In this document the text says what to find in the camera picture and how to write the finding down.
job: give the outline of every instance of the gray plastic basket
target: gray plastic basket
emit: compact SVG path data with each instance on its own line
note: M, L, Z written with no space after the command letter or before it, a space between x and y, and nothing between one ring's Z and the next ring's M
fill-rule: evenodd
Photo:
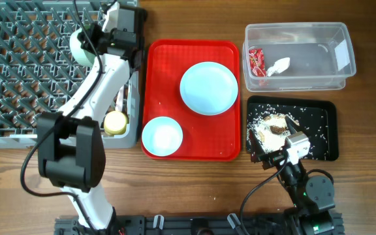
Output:
M137 1L119 2L137 5ZM102 25L101 3L106 1L77 1L80 19ZM71 33L78 28L72 1L0 0L0 148L34 145L40 113L56 112L89 73L90 68L79 66L69 49ZM140 100L137 72L127 86L126 133L103 136L106 148L136 144ZM64 141L74 142L74 138Z

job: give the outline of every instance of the red snack packet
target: red snack packet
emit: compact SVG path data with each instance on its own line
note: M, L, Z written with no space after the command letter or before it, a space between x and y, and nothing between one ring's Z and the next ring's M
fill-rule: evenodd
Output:
M265 60L264 60L264 52L262 48L259 49L250 49L249 50L249 58L251 63L251 70L255 76L265 77Z

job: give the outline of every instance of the light blue plate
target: light blue plate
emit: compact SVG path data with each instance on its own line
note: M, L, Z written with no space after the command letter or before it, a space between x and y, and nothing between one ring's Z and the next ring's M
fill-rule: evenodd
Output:
M185 72L180 92L192 111L212 116L226 112L234 104L239 87L228 68L219 63L203 62Z
M173 154L182 144L182 128L170 117L153 118L142 133L143 146L151 154L165 157Z

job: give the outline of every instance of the yellow object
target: yellow object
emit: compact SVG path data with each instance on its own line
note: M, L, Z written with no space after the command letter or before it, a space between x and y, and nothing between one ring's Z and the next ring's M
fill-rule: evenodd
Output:
M124 134L128 123L127 115L119 111L112 111L105 116L104 130L107 135Z

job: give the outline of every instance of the wooden tabletop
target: wooden tabletop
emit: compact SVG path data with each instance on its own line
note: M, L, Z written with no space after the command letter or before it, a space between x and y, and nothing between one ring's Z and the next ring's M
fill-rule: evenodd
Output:
M335 178L336 210L347 234L376 234L376 2L369 0L142 1L148 10L146 42L157 39L230 40L242 48L248 24L343 22L356 58L356 76L340 91L250 93L241 72L242 152L230 163L153 161L140 143L106 150L102 179L106 196L120 215L226 215L238 212L244 196L274 170L263 171L245 152L246 100L271 95L332 101L338 111L340 156L334 162L304 161ZM26 149L0 149L0 234L53 234L54 219L75 215L65 196L37 198L21 189ZM42 179L34 156L27 183L41 192L58 191ZM281 212L292 206L274 180L257 191L247 212Z

